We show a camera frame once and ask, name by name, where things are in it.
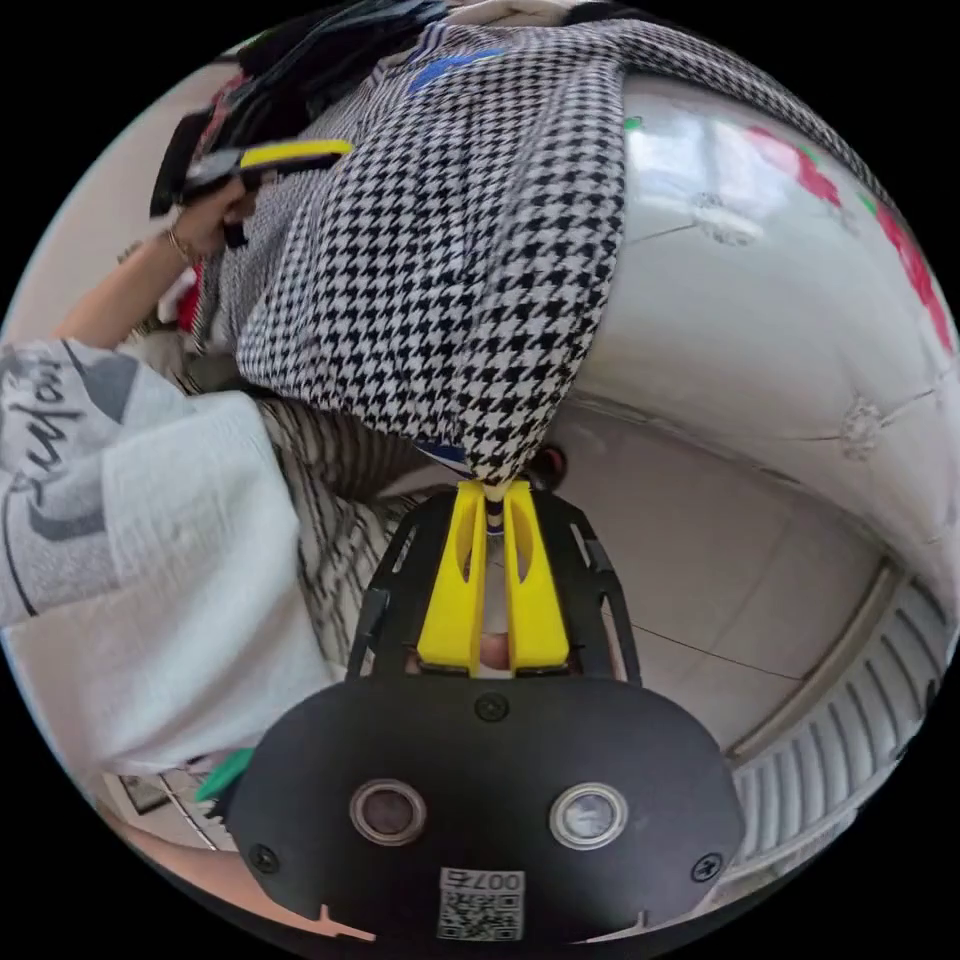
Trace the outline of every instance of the person's hand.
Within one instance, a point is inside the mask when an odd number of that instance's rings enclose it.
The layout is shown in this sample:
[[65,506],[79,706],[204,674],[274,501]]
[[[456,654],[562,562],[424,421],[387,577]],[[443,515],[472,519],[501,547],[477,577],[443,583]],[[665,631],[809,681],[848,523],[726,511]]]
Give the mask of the person's hand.
[[173,226],[176,238],[200,257],[219,253],[225,244],[223,225],[239,223],[256,209],[257,196],[239,177],[223,189],[187,207]]

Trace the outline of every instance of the clothing pile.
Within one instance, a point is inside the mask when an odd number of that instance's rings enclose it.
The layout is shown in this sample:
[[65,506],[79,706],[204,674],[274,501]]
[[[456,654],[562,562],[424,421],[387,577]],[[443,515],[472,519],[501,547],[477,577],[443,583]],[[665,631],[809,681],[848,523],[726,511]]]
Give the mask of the clothing pile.
[[[420,463],[350,418],[190,396],[176,335],[0,352],[0,626],[67,770],[253,745],[342,679]],[[206,377],[211,387],[213,377]]]
[[557,7],[550,27],[458,20],[486,6],[428,25],[301,131],[354,150],[262,191],[249,246],[203,265],[189,324],[248,381],[458,450],[501,484],[542,442],[603,316],[627,71],[758,107],[887,198],[834,131],[726,50],[645,19],[567,22],[589,20],[580,9]]

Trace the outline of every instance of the black and white checkered clothing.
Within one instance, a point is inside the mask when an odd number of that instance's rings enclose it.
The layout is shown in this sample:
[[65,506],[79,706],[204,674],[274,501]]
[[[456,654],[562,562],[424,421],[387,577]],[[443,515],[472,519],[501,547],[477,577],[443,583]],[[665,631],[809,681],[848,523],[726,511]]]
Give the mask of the black and white checkered clothing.
[[435,24],[311,128],[356,149],[264,198],[253,229],[270,249],[225,259],[221,302],[231,272],[247,302],[266,285],[229,325],[242,374],[372,429],[462,447],[488,482],[515,475],[606,304],[623,235],[628,70],[765,111],[889,202],[771,77],[679,31]]
[[300,517],[298,568],[320,649],[345,667],[367,584],[403,515],[433,491],[377,495],[425,461],[352,417],[283,400],[257,407]]

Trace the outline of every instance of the houndstooth fabric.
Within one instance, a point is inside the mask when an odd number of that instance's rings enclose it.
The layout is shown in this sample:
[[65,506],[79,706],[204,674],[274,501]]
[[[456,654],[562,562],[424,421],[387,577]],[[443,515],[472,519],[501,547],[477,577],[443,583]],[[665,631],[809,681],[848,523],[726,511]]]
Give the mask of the houndstooth fabric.
[[436,24],[311,128],[357,149],[262,198],[253,251],[223,261],[221,299],[227,271],[244,291],[226,338],[243,375],[375,430],[459,446],[487,482],[514,476],[606,304],[623,234],[627,70],[764,110],[889,203],[809,108],[687,34],[629,21]]

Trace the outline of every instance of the gray graphic print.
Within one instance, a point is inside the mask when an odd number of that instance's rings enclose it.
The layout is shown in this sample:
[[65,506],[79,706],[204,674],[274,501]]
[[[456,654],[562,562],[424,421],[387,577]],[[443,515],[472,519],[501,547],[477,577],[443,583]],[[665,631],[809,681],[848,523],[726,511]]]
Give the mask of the gray graphic print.
[[0,626],[119,586],[103,453],[140,369],[73,342],[0,352]]

